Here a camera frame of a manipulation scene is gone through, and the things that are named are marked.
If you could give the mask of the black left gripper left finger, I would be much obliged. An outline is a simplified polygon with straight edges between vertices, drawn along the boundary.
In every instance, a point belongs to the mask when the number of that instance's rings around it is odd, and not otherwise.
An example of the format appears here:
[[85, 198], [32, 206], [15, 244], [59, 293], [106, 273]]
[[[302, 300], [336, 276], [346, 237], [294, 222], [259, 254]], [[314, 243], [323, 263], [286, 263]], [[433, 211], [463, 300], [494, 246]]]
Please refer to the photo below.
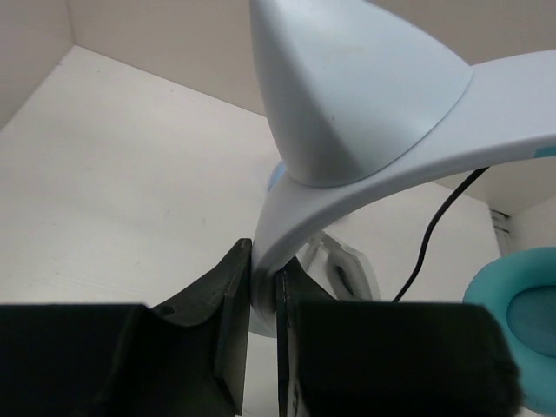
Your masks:
[[4, 304], [4, 416], [236, 416], [252, 242], [155, 307]]

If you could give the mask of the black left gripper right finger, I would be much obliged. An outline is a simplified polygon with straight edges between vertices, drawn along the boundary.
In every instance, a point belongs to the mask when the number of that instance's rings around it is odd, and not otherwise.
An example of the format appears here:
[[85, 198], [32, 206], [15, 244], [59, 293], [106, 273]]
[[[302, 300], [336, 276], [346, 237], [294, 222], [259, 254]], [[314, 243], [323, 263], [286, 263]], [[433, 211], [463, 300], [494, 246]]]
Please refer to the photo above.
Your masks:
[[519, 370], [482, 306], [339, 301], [298, 261], [275, 277], [282, 416], [514, 416]]

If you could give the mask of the teal cat-ear headphones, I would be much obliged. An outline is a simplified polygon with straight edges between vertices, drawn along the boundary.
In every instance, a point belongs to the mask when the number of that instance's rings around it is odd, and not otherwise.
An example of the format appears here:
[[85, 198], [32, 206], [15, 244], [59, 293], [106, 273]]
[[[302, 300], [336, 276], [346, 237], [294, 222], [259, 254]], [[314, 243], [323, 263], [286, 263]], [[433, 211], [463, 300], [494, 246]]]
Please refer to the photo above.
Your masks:
[[555, 54], [469, 65], [367, 1], [253, 1], [255, 70], [285, 174], [255, 230], [251, 330], [273, 337], [274, 274], [316, 232], [450, 175], [555, 153]]

